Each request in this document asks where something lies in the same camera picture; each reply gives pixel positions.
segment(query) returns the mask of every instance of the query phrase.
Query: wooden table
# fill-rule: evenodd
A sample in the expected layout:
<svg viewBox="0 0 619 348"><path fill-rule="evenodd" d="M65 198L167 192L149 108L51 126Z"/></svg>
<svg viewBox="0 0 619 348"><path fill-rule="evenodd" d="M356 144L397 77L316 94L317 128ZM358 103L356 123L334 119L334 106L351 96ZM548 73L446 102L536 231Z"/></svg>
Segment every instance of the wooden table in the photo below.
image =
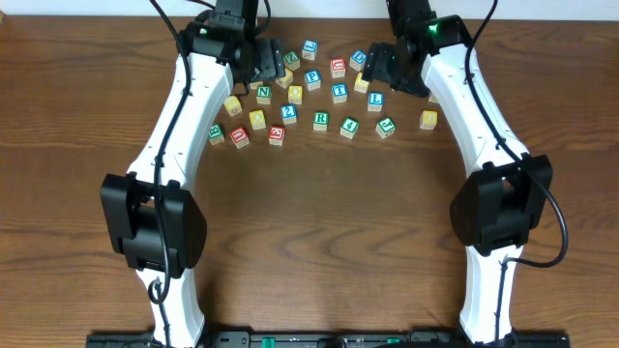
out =
<svg viewBox="0 0 619 348"><path fill-rule="evenodd" d="M187 22L175 18L178 28ZM478 21L469 22L476 30ZM252 131L255 92L226 130L251 145L208 147L195 198L209 222L196 268L209 322L257 331L393 331L454 326L464 300L464 247L448 207L464 182L459 150L437 105L392 92L382 113L367 95L333 105L328 60L393 42L387 20L274 19L267 35L299 50L318 40L324 85L306 93L283 148ZM534 155L548 154L552 190L571 227L567 259L518 266L517 330L565 329L574 347L619 345L619 24L495 21L479 43L487 83ZM158 18L9 17L0 27L0 345L83 346L93 332L149 330L146 291L114 254L99 198L106 173L136 158L167 97L175 48ZM268 124L286 100L274 84ZM314 110L332 113L311 129ZM382 115L398 130L381 140ZM350 141L346 116L361 121ZM525 256L553 257L549 208Z"/></svg>

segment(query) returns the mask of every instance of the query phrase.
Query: toy block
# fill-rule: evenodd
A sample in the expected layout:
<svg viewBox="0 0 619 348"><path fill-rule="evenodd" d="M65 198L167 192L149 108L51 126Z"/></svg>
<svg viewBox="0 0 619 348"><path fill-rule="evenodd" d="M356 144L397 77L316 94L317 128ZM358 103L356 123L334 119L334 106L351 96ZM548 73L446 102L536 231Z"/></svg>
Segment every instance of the toy block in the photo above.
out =
<svg viewBox="0 0 619 348"><path fill-rule="evenodd" d="M315 89L320 88L320 72L318 71L310 71L306 72L306 86L308 86L308 91L313 91Z"/></svg>
<svg viewBox="0 0 619 348"><path fill-rule="evenodd" d="M339 83L331 87L331 98L333 103L346 102L348 98L348 88L345 83Z"/></svg>
<svg viewBox="0 0 619 348"><path fill-rule="evenodd" d="M422 130L433 130L438 121L438 113L436 111L424 110L422 117L419 120L419 128Z"/></svg>
<svg viewBox="0 0 619 348"><path fill-rule="evenodd" d="M288 87L288 102L301 105L303 102L303 87L290 86Z"/></svg>
<svg viewBox="0 0 619 348"><path fill-rule="evenodd" d="M213 125L211 131L209 131L209 141L211 145L216 145L224 141L223 131L221 131L220 125Z"/></svg>
<svg viewBox="0 0 619 348"><path fill-rule="evenodd" d="M368 98L368 111L380 112L383 109L384 99L382 93L371 92Z"/></svg>
<svg viewBox="0 0 619 348"><path fill-rule="evenodd" d="M369 82L362 79L361 76L363 76L363 73L359 72L357 74L357 79L355 80L355 91L361 92L361 93L367 93Z"/></svg>
<svg viewBox="0 0 619 348"><path fill-rule="evenodd" d="M297 122L297 108L290 104L281 107L281 119L285 125Z"/></svg>
<svg viewBox="0 0 619 348"><path fill-rule="evenodd" d="M341 124L341 128L339 129L339 133L349 139L352 139L359 128L359 122L355 121L350 117L346 117L344 123Z"/></svg>
<svg viewBox="0 0 619 348"><path fill-rule="evenodd" d="M315 131L326 131L329 126L329 112L316 111L313 114L313 129Z"/></svg>
<svg viewBox="0 0 619 348"><path fill-rule="evenodd" d="M338 77L344 77L346 76L346 62L339 58L339 59L332 59L331 60L331 77L332 78L338 78Z"/></svg>
<svg viewBox="0 0 619 348"><path fill-rule="evenodd" d="M258 88L259 86L262 86L262 84L263 84L263 83L264 83L263 81L259 81L259 82L252 82L252 83L250 83L250 88L252 88L252 89L256 89L256 88Z"/></svg>
<svg viewBox="0 0 619 348"><path fill-rule="evenodd" d="M267 128L267 124L264 121L264 112L262 110L256 110L250 112L251 127L254 131L264 130Z"/></svg>
<svg viewBox="0 0 619 348"><path fill-rule="evenodd" d="M230 116L234 116L239 112L243 111L243 107L241 107L241 102L236 96L230 96L225 99L223 102L223 107L228 111Z"/></svg>
<svg viewBox="0 0 619 348"><path fill-rule="evenodd" d="M306 40L303 43L303 49L301 50L303 59L315 60L316 53L318 53L318 43L312 40Z"/></svg>
<svg viewBox="0 0 619 348"><path fill-rule="evenodd" d="M364 65L366 64L366 59L368 56L364 53L364 51L358 49L355 53L350 57L350 68L360 72L364 69Z"/></svg>
<svg viewBox="0 0 619 348"><path fill-rule="evenodd" d="M389 117L385 117L376 124L376 132L383 139L393 134L395 131L396 124L394 124L394 121L392 121Z"/></svg>
<svg viewBox="0 0 619 348"><path fill-rule="evenodd" d="M283 56L283 64L294 72L301 67L301 59L295 51L290 51Z"/></svg>
<svg viewBox="0 0 619 348"><path fill-rule="evenodd" d="M286 89L288 86L292 84L292 80L294 80L294 76L292 72L288 68L284 68L286 70L286 75L282 78L276 78L275 82L281 86L281 88Z"/></svg>
<svg viewBox="0 0 619 348"><path fill-rule="evenodd" d="M258 103L270 105L271 104L271 86L258 87L258 93L256 94Z"/></svg>
<svg viewBox="0 0 619 348"><path fill-rule="evenodd" d="M271 131L269 132L269 143L271 145L282 146L283 145L283 133L284 133L283 127L272 126Z"/></svg>
<svg viewBox="0 0 619 348"><path fill-rule="evenodd" d="M438 99L436 98L436 96L434 96L433 93L429 94L429 98L427 99L429 102L434 102L434 103L438 103Z"/></svg>
<svg viewBox="0 0 619 348"><path fill-rule="evenodd" d="M239 127L238 129L231 131L230 137L232 138L232 142L236 145L237 149L240 149L250 143L248 133L243 127Z"/></svg>

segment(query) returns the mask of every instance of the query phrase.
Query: white backdrop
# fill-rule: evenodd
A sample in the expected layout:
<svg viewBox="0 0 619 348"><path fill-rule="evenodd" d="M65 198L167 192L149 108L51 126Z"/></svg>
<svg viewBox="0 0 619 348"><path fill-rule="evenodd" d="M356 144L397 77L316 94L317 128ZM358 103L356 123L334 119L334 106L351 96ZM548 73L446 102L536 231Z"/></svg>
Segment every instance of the white backdrop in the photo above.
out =
<svg viewBox="0 0 619 348"><path fill-rule="evenodd" d="M160 0L169 15L195 15L202 7ZM273 16L386 18L385 0L270 0ZM484 17L491 0L430 0L439 16ZM260 5L264 15L264 5ZM148 0L0 0L8 15L155 15ZM499 0L494 18L619 20L619 0Z"/></svg>

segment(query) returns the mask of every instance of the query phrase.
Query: green block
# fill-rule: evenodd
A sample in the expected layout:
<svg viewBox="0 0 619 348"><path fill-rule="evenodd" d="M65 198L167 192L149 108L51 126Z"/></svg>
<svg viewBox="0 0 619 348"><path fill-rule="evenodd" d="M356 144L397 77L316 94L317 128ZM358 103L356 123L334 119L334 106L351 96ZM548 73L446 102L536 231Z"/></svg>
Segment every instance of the green block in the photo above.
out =
<svg viewBox="0 0 619 348"><path fill-rule="evenodd" d="M341 124L341 128L345 131L350 131L350 132L355 132L357 131L357 128L359 127L359 122L355 121L354 119L347 117L344 120L344 123Z"/></svg>
<svg viewBox="0 0 619 348"><path fill-rule="evenodd" d="M209 131L209 139L215 139L216 137L222 136L223 132L221 131L220 125L213 125L211 130Z"/></svg>
<svg viewBox="0 0 619 348"><path fill-rule="evenodd" d="M258 87L258 97L260 97L260 98L270 98L271 97L271 86L260 86L260 87Z"/></svg>
<svg viewBox="0 0 619 348"><path fill-rule="evenodd" d="M262 338L262 348L275 348L275 339L269 337Z"/></svg>
<svg viewBox="0 0 619 348"><path fill-rule="evenodd" d="M389 117L385 117L384 119L378 121L378 126L384 132L390 132L390 131L395 131L396 130L396 124Z"/></svg>
<svg viewBox="0 0 619 348"><path fill-rule="evenodd" d="M313 122L316 125L328 125L329 124L329 112L317 111L313 115Z"/></svg>
<svg viewBox="0 0 619 348"><path fill-rule="evenodd" d="M283 56L283 60L285 60L288 64L292 64L299 60L299 56L294 51L290 51Z"/></svg>

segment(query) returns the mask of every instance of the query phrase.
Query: wood grain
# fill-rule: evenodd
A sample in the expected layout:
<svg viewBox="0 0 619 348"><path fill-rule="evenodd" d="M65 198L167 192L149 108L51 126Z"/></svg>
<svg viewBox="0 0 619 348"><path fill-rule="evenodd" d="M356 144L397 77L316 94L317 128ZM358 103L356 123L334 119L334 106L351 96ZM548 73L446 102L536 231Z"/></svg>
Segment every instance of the wood grain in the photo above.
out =
<svg viewBox="0 0 619 348"><path fill-rule="evenodd" d="M181 27L185 18L175 18ZM479 22L468 23L469 30ZM465 258L448 207L464 182L461 157L435 104L385 93L368 113L351 90L329 95L329 58L392 42L386 20L274 19L267 35L299 49L318 40L324 84L306 92L283 148L252 131L248 112L225 111L226 130L244 125L251 145L208 147L195 197L209 221L196 268L211 322L278 330L408 330L453 326L464 297ZM510 126L534 155L548 154L552 189L571 227L563 264L518 267L517 330L561 330L574 347L619 345L619 24L495 21L479 43L486 81ZM146 292L112 252L99 200L106 173L123 173L155 125L174 69L161 21L137 17L10 17L0 27L0 345L78 347L92 332L153 325ZM273 84L268 124L285 101ZM326 109L326 134L311 130ZM396 133L374 132L389 115ZM361 121L350 141L346 116ZM546 209L527 257L557 252Z"/></svg>

